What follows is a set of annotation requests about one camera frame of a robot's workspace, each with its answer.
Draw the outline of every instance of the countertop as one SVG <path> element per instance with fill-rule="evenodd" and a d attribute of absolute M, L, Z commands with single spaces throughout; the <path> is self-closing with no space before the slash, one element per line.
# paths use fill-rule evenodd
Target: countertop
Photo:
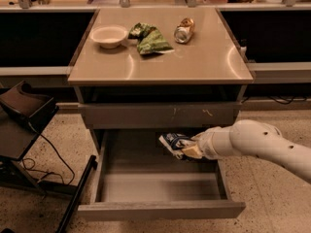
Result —
<path fill-rule="evenodd" d="M 195 33 L 186 45 L 174 41 L 180 21 L 191 17 Z M 128 30 L 137 22 L 156 26 L 174 52 L 141 56 L 137 40 L 104 50 L 89 38 L 69 76 L 71 85 L 251 83 L 251 76 L 215 8 L 101 8 L 93 28 L 118 24 Z"/>

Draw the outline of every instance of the can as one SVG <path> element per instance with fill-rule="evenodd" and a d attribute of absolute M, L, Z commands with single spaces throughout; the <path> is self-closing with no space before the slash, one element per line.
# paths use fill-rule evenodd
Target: can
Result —
<path fill-rule="evenodd" d="M 174 38 L 177 43 L 186 44 L 194 33 L 194 20 L 185 18 L 175 29 Z"/>

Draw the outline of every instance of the table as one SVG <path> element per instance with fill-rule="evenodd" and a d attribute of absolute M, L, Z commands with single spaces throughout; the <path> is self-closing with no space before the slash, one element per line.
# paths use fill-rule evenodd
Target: table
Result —
<path fill-rule="evenodd" d="M 195 33 L 179 45 L 173 33 L 185 17 Z M 157 138 L 232 124 L 252 75 L 215 8 L 105 7 L 92 28 L 129 30 L 137 22 L 156 26 L 175 51 L 141 56 L 136 40 L 104 50 L 88 37 L 68 79 L 100 155 L 90 203 L 78 213 L 88 220 L 237 217 L 245 204 L 232 201 L 221 161 L 180 162 Z"/>

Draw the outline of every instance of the open drawer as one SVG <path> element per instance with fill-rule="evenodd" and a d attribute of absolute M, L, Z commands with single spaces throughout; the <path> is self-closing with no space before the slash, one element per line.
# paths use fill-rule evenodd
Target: open drawer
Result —
<path fill-rule="evenodd" d="M 219 161 L 178 160 L 154 129 L 105 131 L 87 220 L 230 218 L 245 208 L 233 202 Z"/>

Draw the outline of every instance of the green snack bag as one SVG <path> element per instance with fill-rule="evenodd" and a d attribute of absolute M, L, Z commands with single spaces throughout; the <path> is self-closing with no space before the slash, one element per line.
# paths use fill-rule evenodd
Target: green snack bag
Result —
<path fill-rule="evenodd" d="M 147 23 L 137 23 L 131 28 L 128 39 L 137 39 L 137 50 L 141 55 L 153 52 L 168 53 L 174 49 L 165 40 L 159 30 Z"/>

